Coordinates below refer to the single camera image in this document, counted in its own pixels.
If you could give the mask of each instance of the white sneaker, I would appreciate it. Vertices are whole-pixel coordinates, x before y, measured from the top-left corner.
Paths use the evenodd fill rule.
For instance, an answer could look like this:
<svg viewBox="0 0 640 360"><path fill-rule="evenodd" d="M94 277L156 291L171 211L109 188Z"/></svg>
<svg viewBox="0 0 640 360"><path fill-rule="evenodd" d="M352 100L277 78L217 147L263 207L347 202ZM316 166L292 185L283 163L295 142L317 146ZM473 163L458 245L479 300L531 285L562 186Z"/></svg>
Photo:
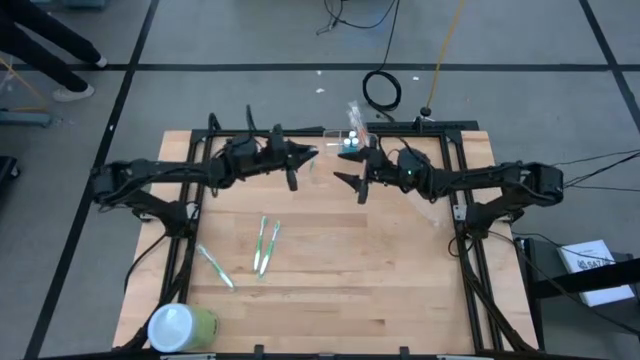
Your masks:
<svg viewBox="0 0 640 360"><path fill-rule="evenodd" d="M107 66L109 62L107 61L107 58L105 58L104 56L100 57L100 60L98 60L98 62L96 63L96 66L99 67L100 69L104 69L105 66Z"/></svg>
<svg viewBox="0 0 640 360"><path fill-rule="evenodd" d="M53 92L53 100L57 102L76 101L88 98L93 95L94 92L96 92L96 89L94 89L91 85L89 85L85 91L80 92L71 91L67 88L61 88Z"/></svg>

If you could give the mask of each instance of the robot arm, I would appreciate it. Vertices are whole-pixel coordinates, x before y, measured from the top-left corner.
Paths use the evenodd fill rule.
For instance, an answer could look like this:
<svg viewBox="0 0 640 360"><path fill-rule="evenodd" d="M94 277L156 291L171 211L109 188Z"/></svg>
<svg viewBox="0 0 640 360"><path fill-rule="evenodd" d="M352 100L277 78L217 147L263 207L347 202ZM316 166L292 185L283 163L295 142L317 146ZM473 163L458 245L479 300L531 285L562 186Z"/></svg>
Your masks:
<svg viewBox="0 0 640 360"><path fill-rule="evenodd" d="M474 237L486 238L491 224L503 217L517 220L529 205L552 206L563 199L562 171L540 163L504 163L486 168L448 171L436 169L429 158L417 149L406 146L399 150L394 164L375 141L355 153L343 153L340 158L364 162L363 178L335 172L358 193L358 203L364 204L369 184L396 186L403 193L416 190L431 202L456 191L500 187L502 196L486 204L467 204L458 220L465 221L466 231Z"/></svg>
<svg viewBox="0 0 640 360"><path fill-rule="evenodd" d="M107 208L129 207L138 217L157 217L168 235L184 235L185 225L189 223L185 205L158 199L141 190L142 187L150 183L193 182L210 187L215 196L218 189L228 189L236 180L283 170L289 189L296 191L295 172L318 154L317 149L285 140L280 125L276 125L266 138L262 148L250 134L227 139L224 147L203 163L139 159L97 167L91 171L93 200Z"/></svg>

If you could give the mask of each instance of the floor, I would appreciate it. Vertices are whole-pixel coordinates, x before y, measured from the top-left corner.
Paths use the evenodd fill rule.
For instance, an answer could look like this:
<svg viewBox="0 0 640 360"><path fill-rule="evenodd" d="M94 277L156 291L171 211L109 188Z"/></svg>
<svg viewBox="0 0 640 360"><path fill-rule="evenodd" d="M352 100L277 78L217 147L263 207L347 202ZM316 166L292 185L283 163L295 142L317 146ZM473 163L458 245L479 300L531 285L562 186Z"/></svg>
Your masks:
<svg viewBox="0 0 640 360"><path fill-rule="evenodd" d="M388 4L351 0L344 17L372 23ZM397 119L411 120L424 105L456 5L402 1L389 55L402 69L392 71L403 86ZM596 36L597 26L594 33L584 6L603 37ZM490 134L497 161L556 163L637 148L640 112L632 92L640 92L639 12L635 0L469 1L440 76L434 117L477 120ZM346 104L364 103L362 77L382 60L391 27L390 21L366 31L339 25L316 36L328 21L321 0L112 0L103 12L53 16L90 39L113 65L102 72L73 65L97 92L78 103L52 104L57 118L51 127L0 128L0 154L17 157L23 170L0 208L2 359L111 346L140 225L126 211L98 214L91 206L86 217L77 212L79 204L81 210L88 205L83 191L96 161L154 158L164 131L202 128L211 111L225 128L243 128L245 104L252 105L259 128L277 122L344 128ZM42 93L55 88L38 72L17 68ZM393 95L381 81L370 89L381 102ZM15 80L2 94L3 107L34 104ZM371 109L364 113L375 118ZM565 171L572 177L611 161ZM640 188L640 164L629 162L589 184ZM640 256L637 196L568 190L561 205L530 209L515 230L561 243L605 239L614 251ZM51 322L36 326L58 261L74 250L59 298L50 296L43 310ZM616 332L551 321L545 336L550 353L640 354L637 338Z"/></svg>

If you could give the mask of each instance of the power cord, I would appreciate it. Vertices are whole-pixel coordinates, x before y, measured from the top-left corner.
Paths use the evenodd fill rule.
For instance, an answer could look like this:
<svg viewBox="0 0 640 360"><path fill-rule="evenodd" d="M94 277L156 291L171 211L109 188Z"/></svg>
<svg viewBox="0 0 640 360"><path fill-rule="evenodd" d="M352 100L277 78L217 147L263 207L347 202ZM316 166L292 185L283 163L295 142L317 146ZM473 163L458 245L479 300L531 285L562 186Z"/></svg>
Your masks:
<svg viewBox="0 0 640 360"><path fill-rule="evenodd" d="M452 250L451 250L451 245L453 244L453 242L457 239L457 236L454 236L453 239L449 240L449 245L447 245L447 252L449 253L449 255L451 255L452 257L455 258L459 258L460 255L459 254L455 254ZM473 249L473 241L471 242L471 244L469 244L469 246L467 247L467 249L464 251L464 255L468 254L469 251L471 251L471 249Z"/></svg>
<svg viewBox="0 0 640 360"><path fill-rule="evenodd" d="M185 206L189 205L189 204L195 204L195 202L193 201L189 201L185 204ZM191 215L189 216L189 220L187 221L187 225L185 227L185 230L188 228L189 224L191 224L191 222L195 219L196 215L198 214L200 210L199 209L194 209L193 212L191 213ZM154 241L145 251L142 252L142 254L140 254L140 256L138 256L135 261L133 262L133 264L131 264L131 266L129 267L129 270L127 271L127 275L125 275L124 277L124 292L127 292L127 286L129 285L129 277L131 277L131 274L133 273L133 270L136 268L136 266L142 261L142 259L144 259L145 256L147 256L153 249L155 249L160 242L167 237L167 233L163 233L158 240Z"/></svg>
<svg viewBox="0 0 640 360"><path fill-rule="evenodd" d="M436 70L433 74L433 82L431 83L431 90L429 91L429 98L427 99L427 106L424 109L424 116L431 115L431 101L433 100L433 96L436 93L436 87L438 86L438 75L440 75L440 66L444 61L444 56L447 53L447 47L449 46L449 41L451 41L451 37L453 36L453 32L458 26L458 21L460 20L460 14L462 13L462 9L464 8L464 0L460 0L460 4L458 4L458 8L456 9L456 14L453 16L453 22L451 23L451 27L449 27L449 32L447 33L447 37L444 39L442 43L442 49L440 50L440 56L438 56L438 63L436 64Z"/></svg>
<svg viewBox="0 0 640 360"><path fill-rule="evenodd" d="M613 152L613 153L609 153L609 154L597 155L597 156L592 156L592 157L573 160L573 161L568 161L568 162L560 162L560 163L551 164L551 166L572 165L572 164L581 163L581 162L585 162L585 161L592 161L592 160L602 159L602 158L611 157L611 156L615 156L615 155L626 155L626 154L631 154L631 153L636 153L636 152L640 152L640 149L628 150L628 151L618 151L618 152Z"/></svg>
<svg viewBox="0 0 640 360"><path fill-rule="evenodd" d="M343 2L345 2L346 0L340 0L340 12L338 13L338 15L333 13L333 10L329 9L329 4L327 3L327 0L324 0L324 8L327 10L327 12L329 13L329 15L331 16L331 18L337 23L340 24L344 24L356 29L373 29L377 26L379 26L380 24L382 24L384 22L384 20L387 18L387 16L389 16L389 13L391 12L391 9L393 8L393 4L396 3L396 1L398 0L392 0L391 1L391 5L389 5L389 8L387 9L387 11L384 13L384 16L382 16L382 18L380 20L378 20L378 22L376 22L373 25L357 25L357 24L352 24L346 20L343 20L342 18L340 18L340 15L342 15L342 10L343 10Z"/></svg>
<svg viewBox="0 0 640 360"><path fill-rule="evenodd" d="M129 267L129 270L127 270L127 275L125 275L124 277L124 292L127 292L127 286L129 285L129 277L131 277L131 273L133 273L133 270L136 268L136 266L138 265L138 263L140 263L140 261L142 261L142 259L147 256L147 254L149 254L151 252L151 250L155 249L156 246L158 246L158 244L160 244L160 241L162 241L162 239L164 239L165 237L167 237L167 233L163 233L158 240L154 241L153 244L151 244L151 246L149 246L145 251L142 252L142 254L140 254L140 256L138 256L136 258L136 260L133 262L133 264L131 264L131 266Z"/></svg>
<svg viewBox="0 0 640 360"><path fill-rule="evenodd" d="M627 188L615 188L609 186L583 186L583 185L573 185L572 188L576 189L591 189L591 190L611 190L611 191L622 191L622 192L640 192L638 189L627 189Z"/></svg>
<svg viewBox="0 0 640 360"><path fill-rule="evenodd" d="M548 237L546 237L546 236L544 236L544 235L542 235L540 233L517 233L515 231L511 231L511 233L515 234L515 235L518 235L518 236L537 236L539 238L544 239L545 241L547 241L548 243L552 244L553 246L555 246L558 249L562 249L562 246L563 246L563 245L558 244L557 242L549 239ZM579 252L575 252L575 251L569 250L569 249L562 249L562 251L565 251L565 252L568 252L568 253L572 253L572 254L575 254L575 255L579 255L579 256L582 256L582 257L588 257L588 258L591 258L591 259L601 260L601 261L604 261L606 263L611 263L612 262L610 259L601 258L601 257L597 257L597 256L591 256L591 255L585 255L585 254L581 254Z"/></svg>
<svg viewBox="0 0 640 360"><path fill-rule="evenodd" d="M620 164L622 164L622 163L625 163L625 162L627 162L627 161L629 161L629 160L635 159L635 158L637 158L637 157L639 157L639 156L640 156L640 151L639 151L639 152L634 153L633 155L627 156L627 157L625 157L625 158L624 158L624 159L622 159L622 160L618 160L618 161L616 161L615 163L613 163L613 164L611 164L611 165L607 165L607 166L602 167L602 168L600 168L600 169L598 169L598 170L596 170L596 171L593 171L593 172L591 172L591 173L589 173L589 174L582 175L582 176L577 176L577 177L575 177L575 178L573 178L573 179L571 179L571 180L569 180L569 181L565 182L565 183L564 183L564 185L563 185L563 187L564 187L565 189L566 189L566 188L573 187L573 186L575 186L575 185L577 185L577 184L579 184L579 183L581 183L581 182L583 182L583 181L585 181L585 180L588 180L588 179L590 179L590 178L592 178L592 177L594 177L594 176L596 176L596 175L598 175L598 174L601 174L601 173L603 173L603 172L605 172L605 171L607 171L607 170L612 169L612 168L613 168L613 167L615 167L615 166L618 166L618 165L620 165Z"/></svg>
<svg viewBox="0 0 640 360"><path fill-rule="evenodd" d="M336 16L336 18L338 19L340 18L340 16L342 15L342 11L344 10L345 0L339 0L339 1L340 1L340 10L338 11L338 15ZM320 29L316 30L316 36L327 33L333 30L333 28L335 28L336 25L338 25L338 20L331 15L332 12L333 12L333 2L331 2L331 12L329 13L329 23L321 27Z"/></svg>
<svg viewBox="0 0 640 360"><path fill-rule="evenodd" d="M387 118L387 120L389 120L389 122L396 122L396 119L393 116L387 114L387 111L393 111L397 109L398 105L400 105L400 101L402 100L402 86L400 85L400 82L398 81L398 79L395 76L389 74L388 72L382 71L382 69L387 64L387 59L389 58L389 50L391 49L391 42L393 41L393 34L395 33L395 29L396 29L396 21L398 20L398 10L400 9L400 0L394 0L391 3L391 7L393 7L394 4L396 4L396 11L393 15L393 24L391 25L391 33L389 34L389 41L387 42L387 50L384 53L384 59L382 60L382 63L376 70L368 72L367 75L365 75L364 79L362 79L362 94L364 95L364 98L367 101L367 104L369 104L369 106L374 108L380 114L384 115ZM389 104L386 104L386 105L379 104L375 102L369 95L367 85L369 84L369 80L371 80L371 78L376 75L382 76L383 78L389 80L394 90L396 91L395 99Z"/></svg>
<svg viewBox="0 0 640 360"><path fill-rule="evenodd" d="M596 309L589 307L587 304L583 303L580 299L575 298L572 294L570 294L569 292L567 292L560 284L558 284L555 280L553 280L549 275L547 275L544 271L542 271L537 265L535 265L531 259L529 259L529 257L524 253L524 251L522 251L522 249L520 249L520 247L517 246L517 244L512 240L509 239L508 237L499 234L495 231L491 231L489 230L489 233L496 235L498 237L500 237L503 240L508 241L509 243L511 243L513 245L513 247L516 249L516 252L518 252L518 254L520 254L520 256L522 257L522 259L527 263L527 265L529 267L531 267L532 269L536 270L538 273L540 273L540 275L542 275L546 280L549 281L549 283L551 284L551 286L553 286L556 290L558 290L558 292L560 292L562 295L566 296L567 298L571 299L573 302L577 303L578 305L582 306L583 308L589 310L591 313L593 313L594 315L598 316L599 318L610 322L611 324L614 324L632 334L634 334L635 336L640 336L640 330L634 329L626 324L623 324L617 320L614 320L604 314L602 314L601 312L597 311Z"/></svg>

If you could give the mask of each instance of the wooden table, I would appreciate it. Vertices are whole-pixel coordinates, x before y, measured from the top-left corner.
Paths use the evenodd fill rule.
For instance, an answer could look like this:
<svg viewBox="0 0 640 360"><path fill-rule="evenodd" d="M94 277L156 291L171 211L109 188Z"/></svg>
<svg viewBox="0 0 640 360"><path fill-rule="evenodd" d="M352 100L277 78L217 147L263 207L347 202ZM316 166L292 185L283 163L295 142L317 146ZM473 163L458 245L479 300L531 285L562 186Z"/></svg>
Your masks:
<svg viewBox="0 0 640 360"><path fill-rule="evenodd" d="M166 132L159 159L184 161L189 137L187 131ZM494 163L486 132L463 132L463 139L469 168ZM321 138L292 140L321 151L312 171L305 165L298 172L297 192L288 190L283 172L275 172L236 182L215 199L205 195L197 239L237 287L231 292L196 255L188 303L220 317L219 336L206 350L250 353L263 344L269 353L396 354L400 346L409 346L412 354L473 353L460 264L447 253L454 236L449 200L430 204L415 192L403 195L372 185L367 204L358 205L353 191L332 172L357 174L362 165L323 153ZM407 141L434 166L443 166L437 139ZM214 148L222 142L216 139ZM389 138L383 146L389 151L401 144ZM455 159L453 146L450 150ZM154 184L151 192L175 200L179 188ZM499 191L480 190L474 196L486 202ZM252 265L263 215L270 221L266 240L276 220L282 227L269 270L259 280ZM492 230L511 236L505 224ZM162 231L157 221L143 224L136 256ZM156 305L168 244L131 276L114 345L129 340ZM484 244L496 304L536 347L513 246L496 236ZM485 347L490 347L480 302L478 309Z"/></svg>

